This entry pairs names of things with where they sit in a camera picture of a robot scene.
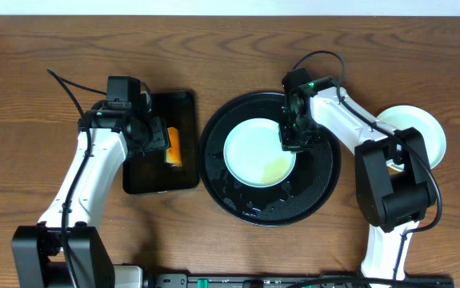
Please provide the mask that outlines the yellow green sponge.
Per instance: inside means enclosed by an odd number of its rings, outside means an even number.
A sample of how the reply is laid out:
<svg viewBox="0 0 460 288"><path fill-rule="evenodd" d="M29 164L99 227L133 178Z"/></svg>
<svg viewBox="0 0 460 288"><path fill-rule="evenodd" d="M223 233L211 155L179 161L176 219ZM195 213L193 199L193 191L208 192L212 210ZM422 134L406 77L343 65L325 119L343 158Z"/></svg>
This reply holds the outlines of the yellow green sponge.
<svg viewBox="0 0 460 288"><path fill-rule="evenodd" d="M174 127L167 128L170 147L165 152L165 162L171 166L182 166L182 154L180 146L180 134Z"/></svg>

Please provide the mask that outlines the mint plate with crumbs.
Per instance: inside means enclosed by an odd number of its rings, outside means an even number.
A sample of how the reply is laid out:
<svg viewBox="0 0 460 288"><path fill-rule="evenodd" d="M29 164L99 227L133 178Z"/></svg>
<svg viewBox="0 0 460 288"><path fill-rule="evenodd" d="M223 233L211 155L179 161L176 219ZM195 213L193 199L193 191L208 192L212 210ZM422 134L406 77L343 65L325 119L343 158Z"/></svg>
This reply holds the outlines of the mint plate with crumbs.
<svg viewBox="0 0 460 288"><path fill-rule="evenodd" d="M279 124L267 118L237 124L226 137L223 158L234 178L260 189L285 180L296 163L296 154L282 149Z"/></svg>

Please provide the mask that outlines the mint plate with sauce smear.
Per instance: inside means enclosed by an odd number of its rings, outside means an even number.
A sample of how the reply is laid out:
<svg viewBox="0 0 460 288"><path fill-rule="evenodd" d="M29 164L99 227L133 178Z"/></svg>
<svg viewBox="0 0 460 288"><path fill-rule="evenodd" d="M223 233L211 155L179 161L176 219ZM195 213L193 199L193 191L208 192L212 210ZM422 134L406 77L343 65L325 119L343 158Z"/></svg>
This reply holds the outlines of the mint plate with sauce smear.
<svg viewBox="0 0 460 288"><path fill-rule="evenodd" d="M400 105L387 108L378 115L378 120L400 130L415 128L426 144L430 168L435 168L446 153L446 135L438 120L427 111L416 106Z"/></svg>

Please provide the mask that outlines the yellow plate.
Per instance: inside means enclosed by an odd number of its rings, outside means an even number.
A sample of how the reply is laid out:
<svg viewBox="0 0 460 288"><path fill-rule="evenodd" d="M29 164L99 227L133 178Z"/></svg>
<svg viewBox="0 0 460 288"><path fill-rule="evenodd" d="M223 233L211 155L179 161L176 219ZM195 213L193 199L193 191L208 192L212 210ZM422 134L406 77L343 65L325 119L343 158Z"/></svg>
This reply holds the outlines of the yellow plate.
<svg viewBox="0 0 460 288"><path fill-rule="evenodd" d="M393 160L388 160L386 162L386 164L388 165L389 168L391 168L392 170L395 170L397 172L404 171L404 165L403 164L395 164Z"/></svg>

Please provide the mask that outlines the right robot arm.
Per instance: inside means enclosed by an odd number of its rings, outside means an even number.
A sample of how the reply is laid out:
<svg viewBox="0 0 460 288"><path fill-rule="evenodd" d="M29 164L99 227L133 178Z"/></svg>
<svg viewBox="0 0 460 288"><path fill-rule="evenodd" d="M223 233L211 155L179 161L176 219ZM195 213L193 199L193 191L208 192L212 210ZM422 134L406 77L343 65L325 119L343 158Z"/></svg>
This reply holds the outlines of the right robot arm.
<svg viewBox="0 0 460 288"><path fill-rule="evenodd" d="M354 155L358 206L370 224L361 275L404 280L412 236L434 228L442 216L422 134L378 120L335 82L286 87L285 95L284 150L307 150L328 132Z"/></svg>

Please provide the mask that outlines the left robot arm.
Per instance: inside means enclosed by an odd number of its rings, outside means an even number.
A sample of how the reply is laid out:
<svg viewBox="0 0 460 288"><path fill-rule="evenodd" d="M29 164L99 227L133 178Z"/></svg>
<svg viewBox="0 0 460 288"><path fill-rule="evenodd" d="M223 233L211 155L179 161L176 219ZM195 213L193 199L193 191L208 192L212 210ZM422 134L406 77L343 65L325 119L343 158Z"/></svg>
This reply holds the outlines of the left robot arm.
<svg viewBox="0 0 460 288"><path fill-rule="evenodd" d="M84 117L61 188L37 224L19 226L12 251L21 287L144 287L145 271L115 265L101 240L106 200L130 145L144 151L170 146L160 117Z"/></svg>

